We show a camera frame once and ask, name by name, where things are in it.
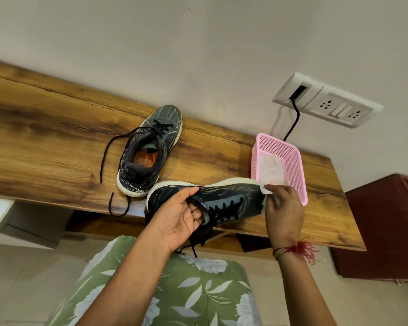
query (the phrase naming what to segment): red thread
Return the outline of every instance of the red thread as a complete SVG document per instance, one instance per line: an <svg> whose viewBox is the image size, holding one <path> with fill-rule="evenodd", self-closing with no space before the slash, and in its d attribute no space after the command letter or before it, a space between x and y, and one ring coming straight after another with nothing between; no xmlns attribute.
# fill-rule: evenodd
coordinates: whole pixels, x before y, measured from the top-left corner
<svg viewBox="0 0 408 326"><path fill-rule="evenodd" d="M284 249L284 252L295 252L298 255L304 256L305 259L307 260L307 263L310 263L312 265L314 265L317 262L314 253L318 252L318 250L314 250L314 246L310 242L300 240L297 242L297 244L293 246L275 249L272 252L272 255L275 256L275 253L281 249Z"/></svg>

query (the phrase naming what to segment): shoe sole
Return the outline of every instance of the shoe sole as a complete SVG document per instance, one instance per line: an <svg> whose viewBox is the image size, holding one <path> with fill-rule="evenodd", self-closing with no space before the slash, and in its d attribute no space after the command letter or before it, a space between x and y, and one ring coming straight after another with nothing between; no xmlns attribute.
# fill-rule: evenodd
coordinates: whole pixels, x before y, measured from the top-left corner
<svg viewBox="0 0 408 326"><path fill-rule="evenodd" d="M143 125L143 123L145 122L145 121L147 121L147 119L145 119L142 123L141 123L141 125L139 126L139 127L142 127L142 125ZM175 137L175 141L174 141L174 145L172 146L172 147L174 147L175 146L175 144L178 142L178 140L180 139L180 134L181 134L181 130L183 129L183 115L181 115L181 125L180 125L180 129L178 130L178 134L177 134L177 136ZM134 197L134 198L142 198L142 197L145 197L150 191L151 191L151 189L150 190L148 190L148 191L144 191L144 192L134 192L134 191L131 191L131 190L129 190L129 189L127 189L127 188L125 188L122 184L121 184L121 182L120 182L120 171L118 170L118 174L117 174L117 187L120 189L120 191L122 192L122 193L124 193L126 196L130 196L130 197Z"/></svg>
<svg viewBox="0 0 408 326"><path fill-rule="evenodd" d="M157 189L163 188L164 186L174 186L174 185L184 185L184 186L226 186L226 185L232 185L232 184L256 184L260 185L259 181L253 180L251 178L246 178L246 177L232 177L228 178L226 180L217 182L215 184L209 184L209 185L195 185L192 183L188 182L182 182L182 181L163 181L160 183L155 184L148 192L147 196L147 201L145 203L145 206L148 210L148 200L150 199L152 193L156 191Z"/></svg>

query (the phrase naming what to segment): maroon cabinet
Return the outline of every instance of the maroon cabinet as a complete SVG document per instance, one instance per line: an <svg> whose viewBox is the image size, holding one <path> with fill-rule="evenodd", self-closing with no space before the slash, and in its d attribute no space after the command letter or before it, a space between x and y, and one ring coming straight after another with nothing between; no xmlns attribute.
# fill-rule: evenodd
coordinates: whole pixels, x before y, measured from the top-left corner
<svg viewBox="0 0 408 326"><path fill-rule="evenodd" d="M408 177L390 175L346 192L367 252L331 248L345 278L408 279Z"/></svg>

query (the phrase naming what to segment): hand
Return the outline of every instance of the hand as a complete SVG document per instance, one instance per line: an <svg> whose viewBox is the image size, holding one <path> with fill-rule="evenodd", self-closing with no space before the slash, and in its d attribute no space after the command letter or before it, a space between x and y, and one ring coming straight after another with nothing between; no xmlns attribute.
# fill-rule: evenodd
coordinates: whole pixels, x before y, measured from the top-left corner
<svg viewBox="0 0 408 326"><path fill-rule="evenodd" d="M273 249L293 246L301 236L304 223L304 206L299 200L298 193L291 186L265 185L280 199L277 207L275 199L267 196L266 199L266 228Z"/></svg>
<svg viewBox="0 0 408 326"><path fill-rule="evenodd" d="M201 210L186 202L197 191L198 187L186 187L178 191L158 209L145 228L145 231L152 232L155 239L161 240L170 253L181 246L203 221Z"/></svg>

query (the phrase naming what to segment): tiled floor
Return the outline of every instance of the tiled floor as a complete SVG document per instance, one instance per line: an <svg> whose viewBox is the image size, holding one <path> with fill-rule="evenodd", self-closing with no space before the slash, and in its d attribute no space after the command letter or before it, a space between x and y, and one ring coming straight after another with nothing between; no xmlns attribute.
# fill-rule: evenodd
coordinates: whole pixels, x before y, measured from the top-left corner
<svg viewBox="0 0 408 326"><path fill-rule="evenodd" d="M62 240L56 250L0 245L0 326L41 326L67 295L86 262L106 241ZM264 325L288 325L281 273L275 261L198 252L241 263ZM343 279L326 247L311 271L338 325L408 325L408 284Z"/></svg>

